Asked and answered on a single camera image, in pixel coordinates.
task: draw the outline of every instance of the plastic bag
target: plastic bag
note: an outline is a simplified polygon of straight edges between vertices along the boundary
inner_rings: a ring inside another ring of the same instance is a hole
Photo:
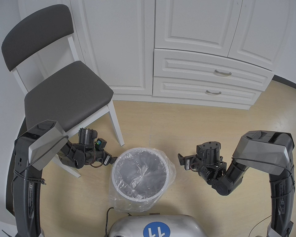
[[[121,212],[149,210],[176,178],[175,165],[161,150],[133,148],[115,161],[109,184],[111,206]]]

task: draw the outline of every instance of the drawer handle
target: drawer handle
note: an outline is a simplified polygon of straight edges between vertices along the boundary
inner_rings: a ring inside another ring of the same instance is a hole
[[[205,92],[209,93],[209,94],[212,94],[212,95],[219,95],[219,94],[222,94],[222,92],[218,92],[218,93],[215,93],[215,92],[210,92],[208,90],[206,90]]]
[[[215,70],[215,73],[219,73],[219,74],[222,74],[222,75],[225,75],[225,76],[230,76],[232,74],[231,72],[229,72],[229,73],[219,72],[218,70]]]

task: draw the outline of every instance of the gray chair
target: gray chair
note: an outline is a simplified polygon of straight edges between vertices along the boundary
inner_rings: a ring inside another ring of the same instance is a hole
[[[25,94],[27,128],[50,119],[58,121],[69,137],[109,113],[119,144],[124,145],[116,117],[113,91],[91,69],[79,61],[72,38],[73,24],[69,8],[58,4],[24,18],[5,37],[2,54]],[[54,73],[28,91],[17,66],[54,41],[67,37],[74,62]],[[64,166],[57,156],[54,162],[73,175],[78,171]]]

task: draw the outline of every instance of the baseboard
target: baseboard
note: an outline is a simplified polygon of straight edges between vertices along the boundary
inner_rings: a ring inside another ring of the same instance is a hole
[[[19,137],[20,135],[22,135],[26,131],[27,131],[27,125],[26,125],[26,118],[25,118],[21,127],[20,127],[20,131],[19,131],[17,137]],[[13,152],[11,155],[11,160],[10,160],[10,164],[9,164],[8,175],[7,175],[7,184],[6,184],[6,209],[12,215],[15,215],[15,213],[13,211],[13,196],[11,193],[11,182],[12,182],[13,176],[14,176],[14,173],[13,173],[14,169],[15,169],[15,155]]]
[[[186,98],[172,98],[172,97],[159,97],[152,95],[127,95],[127,94],[114,94],[113,100],[129,100],[129,101],[145,101],[145,102],[161,102],[172,104],[187,104],[187,105],[206,105],[216,107],[226,107],[234,109],[248,110],[251,105],[236,104],[230,102],[214,101],[214,100],[196,100]]]
[[[287,79],[285,79],[285,78],[282,78],[282,77],[280,77],[280,76],[274,75],[274,77],[273,77],[272,79],[273,79],[274,81],[280,82],[280,83],[282,83],[282,84],[285,84],[285,85],[287,85],[287,86],[290,86],[290,87],[293,87],[293,88],[296,89],[296,83],[291,82],[291,81],[289,81],[289,80],[287,80]]]

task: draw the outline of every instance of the blue circle logo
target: blue circle logo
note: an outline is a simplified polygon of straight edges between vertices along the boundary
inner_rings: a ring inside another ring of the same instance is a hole
[[[170,237],[170,228],[162,222],[151,222],[143,230],[144,237]]]

